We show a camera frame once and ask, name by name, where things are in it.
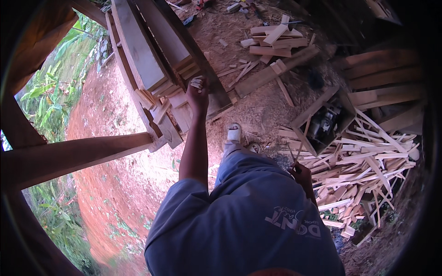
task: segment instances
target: person's right hand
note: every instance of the person's right hand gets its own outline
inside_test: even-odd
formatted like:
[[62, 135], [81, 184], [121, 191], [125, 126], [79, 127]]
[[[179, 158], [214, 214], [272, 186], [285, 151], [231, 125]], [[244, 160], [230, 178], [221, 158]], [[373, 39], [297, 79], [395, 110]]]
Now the person's right hand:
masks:
[[186, 98], [192, 108], [194, 117], [206, 117], [207, 107], [209, 106], [209, 91], [207, 89], [207, 80], [202, 82], [201, 93], [198, 88], [191, 86], [191, 81], [187, 86]]
[[296, 182], [301, 186], [312, 186], [312, 172], [300, 163], [296, 162], [296, 164], [290, 165], [290, 169], [288, 170], [288, 172], [293, 175]]

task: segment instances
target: blue t-shirt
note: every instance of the blue t-shirt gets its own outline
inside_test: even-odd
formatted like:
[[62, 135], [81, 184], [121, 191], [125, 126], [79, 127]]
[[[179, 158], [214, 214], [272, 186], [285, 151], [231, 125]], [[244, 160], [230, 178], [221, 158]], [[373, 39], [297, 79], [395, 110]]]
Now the blue t-shirt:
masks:
[[170, 187], [146, 242], [152, 275], [247, 275], [267, 268], [345, 275], [316, 206], [271, 159], [232, 154], [217, 182], [210, 195], [194, 179]]

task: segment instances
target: shirt sleeve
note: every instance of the shirt sleeve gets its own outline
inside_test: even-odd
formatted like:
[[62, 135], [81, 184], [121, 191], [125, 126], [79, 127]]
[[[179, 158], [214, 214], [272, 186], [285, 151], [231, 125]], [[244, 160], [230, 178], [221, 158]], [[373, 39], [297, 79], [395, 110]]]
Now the shirt sleeve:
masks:
[[200, 181], [187, 178], [178, 181], [168, 190], [146, 241], [146, 248], [160, 235], [169, 231], [209, 207], [209, 191]]

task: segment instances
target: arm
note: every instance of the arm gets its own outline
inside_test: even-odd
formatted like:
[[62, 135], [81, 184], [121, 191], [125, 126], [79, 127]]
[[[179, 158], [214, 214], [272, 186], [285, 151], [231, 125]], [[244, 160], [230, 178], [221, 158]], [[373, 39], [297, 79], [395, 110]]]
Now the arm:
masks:
[[293, 175], [296, 182], [301, 185], [307, 198], [309, 198], [313, 202], [313, 204], [318, 207], [318, 204], [316, 203], [315, 192], [313, 191], [312, 172], [298, 162], [296, 162], [296, 164], [292, 164], [289, 172], [291, 175]]
[[181, 157], [179, 179], [196, 179], [207, 187], [209, 160], [207, 157], [206, 115], [209, 96], [206, 83], [203, 83], [201, 93], [198, 93], [198, 89], [189, 83], [186, 97], [192, 108], [193, 117]]

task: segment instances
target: person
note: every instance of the person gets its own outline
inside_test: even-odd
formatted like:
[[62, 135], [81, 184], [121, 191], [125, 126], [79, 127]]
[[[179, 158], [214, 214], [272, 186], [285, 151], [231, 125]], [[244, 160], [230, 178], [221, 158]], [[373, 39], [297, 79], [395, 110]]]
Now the person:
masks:
[[208, 191], [207, 85], [187, 88], [193, 118], [179, 168], [146, 241], [152, 275], [345, 275], [320, 218], [310, 170], [290, 174], [241, 146], [239, 124]]

